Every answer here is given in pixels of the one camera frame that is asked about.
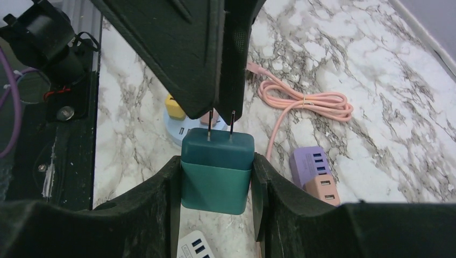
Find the purple block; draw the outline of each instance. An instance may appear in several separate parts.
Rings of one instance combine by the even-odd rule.
[[[326,154],[320,146],[296,149],[289,162],[293,182],[301,189],[317,175],[331,174]]]

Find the pink cable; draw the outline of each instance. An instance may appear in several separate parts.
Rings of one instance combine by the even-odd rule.
[[[266,159],[269,160],[274,144],[275,136],[285,115],[291,109],[307,109],[321,116],[334,119],[339,122],[347,122],[352,118],[353,106],[348,103],[347,97],[338,92],[325,92],[317,94],[304,95],[290,86],[286,85],[275,77],[271,72],[257,65],[256,63],[247,63],[247,70],[259,74],[266,75],[270,80],[261,82],[258,89],[258,95],[269,106],[277,109],[283,109],[282,114],[275,123],[274,130],[269,138],[269,144],[266,151]],[[290,99],[273,97],[268,94],[270,90],[279,90],[288,96]]]

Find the metal pin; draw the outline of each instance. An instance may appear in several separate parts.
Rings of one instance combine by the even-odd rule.
[[[211,111],[209,111],[208,140],[211,138],[212,116],[213,116],[213,111],[211,110]]]
[[[231,128],[230,128],[230,139],[233,138],[233,126],[234,126],[234,115],[236,114],[236,111],[233,110],[231,113]]]

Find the white marble table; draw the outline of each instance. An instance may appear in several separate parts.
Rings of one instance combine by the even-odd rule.
[[[109,24],[103,26],[94,204],[153,176],[180,148],[162,122],[166,90]],[[342,202],[456,200],[456,83],[387,0],[267,0],[250,58],[302,92],[339,91],[354,106],[341,124],[305,111],[284,120],[272,165],[291,179],[289,154],[322,146]],[[265,153],[281,113],[247,82],[235,130]],[[180,236],[202,231],[217,258],[254,257],[252,208],[241,216],[182,208]]]

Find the green block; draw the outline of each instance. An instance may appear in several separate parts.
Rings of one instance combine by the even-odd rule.
[[[182,205],[189,209],[240,215],[247,204],[251,170],[208,167],[181,161]]]

